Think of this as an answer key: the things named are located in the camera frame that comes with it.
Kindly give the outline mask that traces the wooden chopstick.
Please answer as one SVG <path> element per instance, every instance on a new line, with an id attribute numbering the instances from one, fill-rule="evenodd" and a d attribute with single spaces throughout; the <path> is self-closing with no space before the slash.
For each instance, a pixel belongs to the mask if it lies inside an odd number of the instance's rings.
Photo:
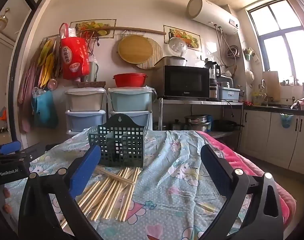
<path id="1" fill-rule="evenodd" d="M 112 178 L 106 178 L 104 182 L 100 183 L 97 188 L 94 190 L 93 194 L 89 197 L 89 200 L 86 202 L 85 206 L 82 208 L 83 214 L 87 215 L 91 209 L 99 202 L 103 193 L 109 189 L 112 183 L 115 180 Z"/>
<path id="2" fill-rule="evenodd" d="M 128 193 L 126 195 L 126 198 L 125 198 L 125 203 L 123 204 L 122 209 L 121 209 L 121 213 L 119 214 L 119 217 L 118 217 L 118 221 L 120 221 L 120 222 L 124 222 L 125 218 L 127 216 L 129 205 L 130 205 L 130 202 L 131 202 L 131 199 L 132 199 L 132 195 L 133 195 L 134 188 L 135 188 L 135 185 L 136 185 L 136 181 L 137 181 L 138 175 L 140 174 L 140 171 L 141 171 L 141 169 L 139 167 L 137 167 L 135 169 L 135 173 L 134 173 L 134 177 L 133 177 L 134 184 L 131 185 L 130 188 L 129 188 L 129 191 L 128 191 Z"/>
<path id="3" fill-rule="evenodd" d="M 132 174 L 133 174 L 134 171 L 135 171 L 134 168 L 127 167 L 126 169 L 123 170 L 122 177 L 125 178 L 125 179 L 130 180 L 130 177 L 132 176 Z M 115 205 L 115 203 L 117 201 L 117 198 L 118 198 L 119 194 L 121 193 L 121 191 L 123 190 L 123 188 L 127 187 L 128 185 L 129 184 L 126 183 L 126 182 L 121 182 L 121 181 L 117 182 L 116 187 L 112 191 L 112 195 L 109 198 L 108 204 L 106 206 L 106 210 L 103 213 L 103 218 L 104 219 L 109 219 L 109 217 L 110 217 L 110 215 L 112 213 L 113 207 L 114 207 L 114 205 Z"/>
<path id="4" fill-rule="evenodd" d="M 98 200 L 104 189 L 111 181 L 112 179 L 108 177 L 104 181 L 95 182 L 82 196 L 82 198 L 77 201 L 77 204 L 84 215 L 87 215 L 88 212 L 92 209 L 95 202 Z"/>
<path id="5" fill-rule="evenodd" d="M 122 176 L 124 169 L 120 170 L 117 175 Z M 111 197 L 112 191 L 115 189 L 117 182 L 118 181 L 115 180 L 112 183 L 112 185 L 109 187 L 109 189 L 103 193 L 103 195 L 100 199 L 100 202 L 98 203 L 96 209 L 94 210 L 94 212 L 91 216 L 92 221 L 97 221 L 100 218 L 100 216 L 103 216 L 103 213 L 106 210 L 106 206 L 108 204 L 109 198 Z"/>
<path id="6" fill-rule="evenodd" d="M 127 185 L 134 185 L 134 184 L 135 184 L 132 180 L 126 179 L 126 178 L 124 178 L 124 177 L 122 177 L 122 176 L 119 176 L 119 175 L 117 175 L 117 174 L 114 174 L 114 173 L 112 173 L 112 172 L 109 172 L 109 171 L 107 171 L 107 170 L 105 170 L 105 169 L 103 169 L 103 168 L 100 168 L 100 167 L 98 167 L 98 166 L 95 168 L 95 172 L 96 172 L 96 173 L 105 174 L 105 175 L 107 175 L 108 177 L 113 178 L 114 180 L 120 181 L 120 182 L 122 182 L 122 183 L 125 183 L 125 184 L 127 184 Z"/>

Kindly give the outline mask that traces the white kitchen cabinets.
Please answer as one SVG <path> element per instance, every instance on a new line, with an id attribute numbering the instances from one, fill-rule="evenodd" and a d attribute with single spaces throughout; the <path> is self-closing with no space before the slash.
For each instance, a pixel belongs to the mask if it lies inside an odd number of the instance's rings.
<path id="1" fill-rule="evenodd" d="M 304 175 L 304 111 L 246 107 L 239 152 Z"/>

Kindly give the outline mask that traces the pink fleece blanket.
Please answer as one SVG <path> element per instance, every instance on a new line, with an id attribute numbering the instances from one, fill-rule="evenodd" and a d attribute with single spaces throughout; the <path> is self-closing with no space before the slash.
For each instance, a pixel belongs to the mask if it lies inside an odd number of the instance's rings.
<path id="1" fill-rule="evenodd" d="M 197 131 L 197 133 L 208 142 L 208 144 L 210 145 L 212 150 L 216 153 L 216 155 L 219 158 L 225 159 L 233 169 L 240 168 L 247 175 L 258 176 L 258 177 L 261 177 L 265 173 L 249 159 L 234 152 L 228 146 L 217 141 L 209 134 L 202 131 Z M 279 185 L 278 183 L 276 183 L 276 188 L 281 201 L 283 224 L 284 224 L 284 228 L 286 229 L 295 215 L 296 200 L 287 190 L 281 187 L 281 185 Z"/>

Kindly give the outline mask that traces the green plastic utensil basket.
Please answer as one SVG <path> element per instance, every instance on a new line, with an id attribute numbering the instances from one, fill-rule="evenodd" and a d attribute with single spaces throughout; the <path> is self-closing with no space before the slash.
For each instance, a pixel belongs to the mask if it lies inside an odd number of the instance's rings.
<path id="1" fill-rule="evenodd" d="M 99 164 L 108 167 L 143 167 L 145 126 L 126 114 L 115 114 L 106 123 L 89 128 L 89 145 L 100 147 Z"/>

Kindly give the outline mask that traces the blue hanging bag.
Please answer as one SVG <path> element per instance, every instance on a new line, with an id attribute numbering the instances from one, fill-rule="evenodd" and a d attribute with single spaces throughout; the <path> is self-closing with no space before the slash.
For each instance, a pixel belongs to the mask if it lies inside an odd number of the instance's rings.
<path id="1" fill-rule="evenodd" d="M 58 115 L 55 109 L 51 91 L 46 91 L 32 97 L 34 126 L 55 129 L 58 125 Z"/>

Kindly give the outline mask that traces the white drawer tower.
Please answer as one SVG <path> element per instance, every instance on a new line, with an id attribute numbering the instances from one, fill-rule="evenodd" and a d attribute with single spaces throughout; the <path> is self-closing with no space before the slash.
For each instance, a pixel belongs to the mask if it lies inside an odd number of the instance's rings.
<path id="1" fill-rule="evenodd" d="M 106 122 L 107 93 L 104 88 L 70 88 L 65 95 L 67 134 L 75 135 Z"/>

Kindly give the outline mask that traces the light blue drawer tower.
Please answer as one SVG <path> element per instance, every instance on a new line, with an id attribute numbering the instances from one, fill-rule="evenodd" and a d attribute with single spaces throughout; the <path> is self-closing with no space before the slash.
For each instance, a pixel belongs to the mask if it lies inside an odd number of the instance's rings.
<path id="1" fill-rule="evenodd" d="M 148 86 L 109 88 L 109 117 L 115 114 L 125 114 L 131 117 L 136 124 L 152 130 L 152 104 L 155 99 L 155 89 Z"/>

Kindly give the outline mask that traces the woven wicker tray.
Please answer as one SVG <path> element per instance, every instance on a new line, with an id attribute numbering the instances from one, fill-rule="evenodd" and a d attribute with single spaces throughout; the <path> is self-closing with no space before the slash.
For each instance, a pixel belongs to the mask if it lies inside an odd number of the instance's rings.
<path id="1" fill-rule="evenodd" d="M 78 82 L 78 88 L 105 88 L 106 82 L 105 81 L 91 81 L 91 82 Z"/>

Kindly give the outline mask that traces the hanging yellow pink clothes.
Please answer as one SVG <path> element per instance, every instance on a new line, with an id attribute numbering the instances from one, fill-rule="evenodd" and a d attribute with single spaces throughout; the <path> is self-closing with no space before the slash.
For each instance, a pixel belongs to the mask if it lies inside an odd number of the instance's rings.
<path id="1" fill-rule="evenodd" d="M 44 38 L 23 75 L 17 98 L 19 123 L 23 133 L 29 133 L 35 127 L 32 97 L 51 91 L 49 83 L 61 76 L 59 41 L 57 35 Z"/>

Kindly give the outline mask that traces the red plastic basin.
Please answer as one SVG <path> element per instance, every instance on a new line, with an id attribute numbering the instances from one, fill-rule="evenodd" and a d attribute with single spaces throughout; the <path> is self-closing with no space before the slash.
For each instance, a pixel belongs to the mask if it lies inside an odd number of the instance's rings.
<path id="1" fill-rule="evenodd" d="M 117 87 L 143 87 L 148 76 L 143 73 L 123 73 L 113 76 Z"/>

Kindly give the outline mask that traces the cartoon print light blue cloth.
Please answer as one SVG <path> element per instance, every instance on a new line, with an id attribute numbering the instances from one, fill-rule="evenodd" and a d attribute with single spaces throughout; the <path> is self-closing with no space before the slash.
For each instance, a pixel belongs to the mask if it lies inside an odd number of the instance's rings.
<path id="1" fill-rule="evenodd" d="M 117 221 L 117 215 L 129 187 L 119 195 L 109 219 L 100 217 L 90 223 L 104 239 L 198 239 L 226 200 L 200 158 L 205 144 L 224 158 L 219 142 L 201 132 L 148 131 L 144 143 L 143 171 L 125 221 Z M 29 169 L 40 176 L 53 174 L 60 167 L 68 167 L 88 148 L 84 131 L 34 160 Z M 6 204 L 15 219 L 19 217 L 26 180 L 5 185 L 10 194 Z"/>

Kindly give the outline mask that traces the metal shelf rack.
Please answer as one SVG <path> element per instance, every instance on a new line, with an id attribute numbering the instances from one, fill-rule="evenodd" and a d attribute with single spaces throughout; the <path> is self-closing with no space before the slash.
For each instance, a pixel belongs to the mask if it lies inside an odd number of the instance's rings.
<path id="1" fill-rule="evenodd" d="M 237 128 L 233 132 L 217 132 L 213 129 L 214 120 L 230 120 L 243 125 L 242 102 L 229 101 L 201 101 L 185 99 L 164 99 L 157 100 L 158 105 L 158 130 L 163 130 L 163 126 L 173 120 L 183 122 L 185 127 L 185 116 L 187 115 L 207 115 L 211 121 L 211 130 L 208 134 L 215 139 L 230 137 L 232 135 L 241 135 L 243 127 Z"/>

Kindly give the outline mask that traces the black frying pan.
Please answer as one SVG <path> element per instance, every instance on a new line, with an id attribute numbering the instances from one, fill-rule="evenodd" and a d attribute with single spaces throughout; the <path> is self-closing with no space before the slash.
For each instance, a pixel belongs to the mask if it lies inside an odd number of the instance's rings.
<path id="1" fill-rule="evenodd" d="M 213 129 L 217 132 L 233 132 L 237 128 L 244 127 L 242 124 L 238 124 L 230 120 L 214 120 Z"/>

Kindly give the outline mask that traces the red shopping bag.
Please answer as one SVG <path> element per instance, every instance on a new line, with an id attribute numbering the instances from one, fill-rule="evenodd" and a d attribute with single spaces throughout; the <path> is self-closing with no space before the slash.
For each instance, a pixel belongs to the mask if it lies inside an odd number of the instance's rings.
<path id="1" fill-rule="evenodd" d="M 90 73 L 86 41 L 74 35 L 73 32 L 74 29 L 69 29 L 67 23 L 60 26 L 60 55 L 65 80 L 75 80 Z"/>

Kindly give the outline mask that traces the stainless steel pot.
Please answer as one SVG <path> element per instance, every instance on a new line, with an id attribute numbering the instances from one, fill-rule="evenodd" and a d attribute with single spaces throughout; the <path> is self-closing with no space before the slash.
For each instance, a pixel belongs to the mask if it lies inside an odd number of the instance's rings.
<path id="1" fill-rule="evenodd" d="M 185 116 L 185 127 L 187 130 L 206 132 L 208 124 L 207 115 Z"/>

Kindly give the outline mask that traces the black microwave oven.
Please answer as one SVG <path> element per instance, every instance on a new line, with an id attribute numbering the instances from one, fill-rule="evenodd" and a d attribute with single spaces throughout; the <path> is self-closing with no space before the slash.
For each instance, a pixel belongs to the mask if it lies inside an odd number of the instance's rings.
<path id="1" fill-rule="evenodd" d="M 188 66 L 162 66 L 154 70 L 151 86 L 160 98 L 209 98 L 209 70 Z"/>

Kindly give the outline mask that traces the round wooden board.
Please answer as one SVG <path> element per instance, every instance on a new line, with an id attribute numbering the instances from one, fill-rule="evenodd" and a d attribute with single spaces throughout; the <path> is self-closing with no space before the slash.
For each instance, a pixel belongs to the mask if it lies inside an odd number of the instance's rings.
<path id="1" fill-rule="evenodd" d="M 153 55 L 149 40 L 140 35 L 129 35 L 121 39 L 117 51 L 121 59 L 131 64 L 145 63 Z"/>

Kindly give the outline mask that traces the ceiling lamp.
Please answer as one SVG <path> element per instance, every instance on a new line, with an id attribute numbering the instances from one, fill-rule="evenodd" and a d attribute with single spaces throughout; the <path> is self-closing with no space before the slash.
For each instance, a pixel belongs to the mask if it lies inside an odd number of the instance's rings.
<path id="1" fill-rule="evenodd" d="M 10 8 L 6 8 L 4 10 L 4 13 L 0 15 L 0 31 L 4 30 L 8 24 L 8 17 L 6 16 L 6 13 L 10 11 Z"/>

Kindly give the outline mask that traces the round woven mat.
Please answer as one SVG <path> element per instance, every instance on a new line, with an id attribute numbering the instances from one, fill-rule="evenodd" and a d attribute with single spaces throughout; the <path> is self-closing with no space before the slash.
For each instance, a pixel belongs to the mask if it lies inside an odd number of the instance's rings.
<path id="1" fill-rule="evenodd" d="M 136 65 L 138 68 L 143 69 L 143 70 L 153 69 L 155 67 L 155 64 L 160 59 L 163 58 L 163 51 L 162 51 L 161 46 L 155 40 L 153 40 L 152 38 L 147 37 L 147 40 L 149 41 L 149 43 L 152 46 L 153 54 L 148 61 Z"/>

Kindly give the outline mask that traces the metal tray on microwave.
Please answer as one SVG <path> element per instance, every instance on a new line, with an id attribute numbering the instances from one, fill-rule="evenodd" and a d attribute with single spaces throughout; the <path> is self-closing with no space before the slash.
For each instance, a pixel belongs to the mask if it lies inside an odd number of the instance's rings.
<path id="1" fill-rule="evenodd" d="M 154 65 L 155 68 L 162 66 L 186 66 L 187 60 L 179 56 L 165 56 L 157 61 Z"/>

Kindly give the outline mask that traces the light blue storage box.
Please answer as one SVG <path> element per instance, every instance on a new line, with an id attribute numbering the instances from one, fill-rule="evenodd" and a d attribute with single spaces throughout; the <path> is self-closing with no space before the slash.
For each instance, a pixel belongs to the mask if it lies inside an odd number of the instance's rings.
<path id="1" fill-rule="evenodd" d="M 238 102 L 239 101 L 240 89 L 218 87 L 219 100 Z"/>

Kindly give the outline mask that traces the wooden rolling pin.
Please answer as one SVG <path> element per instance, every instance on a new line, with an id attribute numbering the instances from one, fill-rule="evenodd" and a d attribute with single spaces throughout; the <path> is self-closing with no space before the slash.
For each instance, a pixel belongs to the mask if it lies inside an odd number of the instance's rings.
<path id="1" fill-rule="evenodd" d="M 95 27 L 95 28 L 88 28 L 88 29 L 82 29 L 77 31 L 78 33 L 85 32 L 85 31 L 99 31 L 99 30 L 122 30 L 122 31 L 137 31 L 142 33 L 150 33 L 150 34 L 157 34 L 157 35 L 166 35 L 166 32 L 159 31 L 159 30 L 153 30 L 153 29 L 145 29 L 145 28 L 136 28 L 136 27 L 111 27 L 111 26 L 103 26 L 103 27 Z"/>

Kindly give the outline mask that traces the fruit picture left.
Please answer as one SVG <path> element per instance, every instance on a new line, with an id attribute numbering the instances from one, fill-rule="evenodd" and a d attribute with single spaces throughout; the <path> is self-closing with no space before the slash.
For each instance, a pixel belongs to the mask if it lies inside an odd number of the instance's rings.
<path id="1" fill-rule="evenodd" d="M 114 38 L 114 30 L 103 30 L 101 27 L 115 27 L 116 19 L 95 19 L 81 20 L 70 23 L 70 28 L 74 28 L 77 36 L 84 39 L 90 38 Z"/>

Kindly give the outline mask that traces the fruit picture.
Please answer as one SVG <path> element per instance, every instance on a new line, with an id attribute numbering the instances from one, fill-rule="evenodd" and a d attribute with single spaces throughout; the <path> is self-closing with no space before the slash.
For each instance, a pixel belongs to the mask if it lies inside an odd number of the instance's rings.
<path id="1" fill-rule="evenodd" d="M 168 44 L 171 38 L 176 37 L 185 41 L 189 49 L 202 51 L 201 36 L 199 34 L 168 25 L 163 26 L 163 31 L 166 33 L 164 36 L 165 44 Z"/>
<path id="2" fill-rule="evenodd" d="M 77 36 L 84 39 L 90 38 L 114 38 L 114 30 L 103 30 L 101 27 L 115 27 L 116 19 L 95 19 L 81 20 L 70 23 L 70 28 L 74 28 Z"/>

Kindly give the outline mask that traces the transparent pot lid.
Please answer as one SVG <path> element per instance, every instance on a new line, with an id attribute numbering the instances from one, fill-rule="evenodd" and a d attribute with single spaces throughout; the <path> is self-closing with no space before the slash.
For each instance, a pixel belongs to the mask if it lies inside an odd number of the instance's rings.
<path id="1" fill-rule="evenodd" d="M 180 55 L 180 57 L 183 57 L 183 55 L 185 55 L 185 53 L 187 52 L 187 44 L 184 40 L 182 40 L 179 37 L 172 37 L 170 38 L 169 42 L 168 42 L 169 48 Z"/>

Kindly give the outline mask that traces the black blender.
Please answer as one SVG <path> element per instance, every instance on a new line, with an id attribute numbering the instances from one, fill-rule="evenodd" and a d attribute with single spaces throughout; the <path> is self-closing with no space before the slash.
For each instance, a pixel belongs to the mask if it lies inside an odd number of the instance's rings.
<path id="1" fill-rule="evenodd" d="M 217 78 L 221 76 L 221 69 L 217 62 L 207 61 L 205 67 L 209 70 L 209 98 L 218 98 L 218 82 Z"/>

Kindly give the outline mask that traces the fruit picture right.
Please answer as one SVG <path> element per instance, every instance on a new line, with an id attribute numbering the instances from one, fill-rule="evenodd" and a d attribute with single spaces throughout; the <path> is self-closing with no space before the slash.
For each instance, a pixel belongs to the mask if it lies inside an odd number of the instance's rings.
<path id="1" fill-rule="evenodd" d="M 201 36 L 199 34 L 168 25 L 163 26 L 163 31 L 166 33 L 164 36 L 165 44 L 168 44 L 171 38 L 176 37 L 185 41 L 189 49 L 202 51 Z"/>

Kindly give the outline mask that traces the window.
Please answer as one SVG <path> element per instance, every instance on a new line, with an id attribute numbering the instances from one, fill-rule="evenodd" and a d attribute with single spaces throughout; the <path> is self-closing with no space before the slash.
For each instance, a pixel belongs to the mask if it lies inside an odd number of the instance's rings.
<path id="1" fill-rule="evenodd" d="M 279 81 L 304 84 L 304 27 L 288 0 L 274 0 L 248 11 L 259 43 L 263 70 Z"/>

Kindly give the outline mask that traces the white water heater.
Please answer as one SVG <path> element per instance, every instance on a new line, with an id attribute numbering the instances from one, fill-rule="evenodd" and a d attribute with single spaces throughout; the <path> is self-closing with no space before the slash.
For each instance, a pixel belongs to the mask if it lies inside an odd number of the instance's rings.
<path id="1" fill-rule="evenodd" d="M 240 23 L 231 13 L 208 0 L 189 0 L 187 16 L 212 28 L 221 28 L 228 35 L 237 34 Z"/>

